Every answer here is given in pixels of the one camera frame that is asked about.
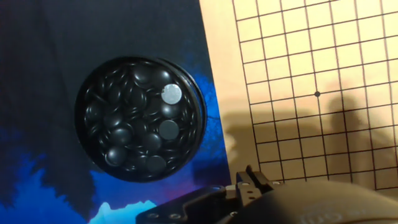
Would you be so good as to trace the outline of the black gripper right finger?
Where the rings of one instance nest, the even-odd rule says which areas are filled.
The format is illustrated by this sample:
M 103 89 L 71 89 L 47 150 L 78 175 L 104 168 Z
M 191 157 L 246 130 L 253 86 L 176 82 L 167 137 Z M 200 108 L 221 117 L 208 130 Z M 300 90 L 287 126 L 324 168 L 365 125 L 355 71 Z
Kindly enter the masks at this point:
M 247 175 L 251 179 L 251 186 L 247 190 L 248 199 L 257 199 L 282 186 L 281 182 L 269 180 L 262 172 L 254 171 L 251 166 L 247 166 Z

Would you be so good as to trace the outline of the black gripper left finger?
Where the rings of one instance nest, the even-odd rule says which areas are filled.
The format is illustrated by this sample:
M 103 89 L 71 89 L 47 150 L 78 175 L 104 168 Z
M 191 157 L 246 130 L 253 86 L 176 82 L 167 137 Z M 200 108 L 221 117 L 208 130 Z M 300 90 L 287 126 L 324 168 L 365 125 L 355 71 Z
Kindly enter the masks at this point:
M 210 185 L 137 215 L 137 224 L 228 223 L 243 208 L 239 184 L 248 184 L 246 172 L 236 174 L 234 185 Z

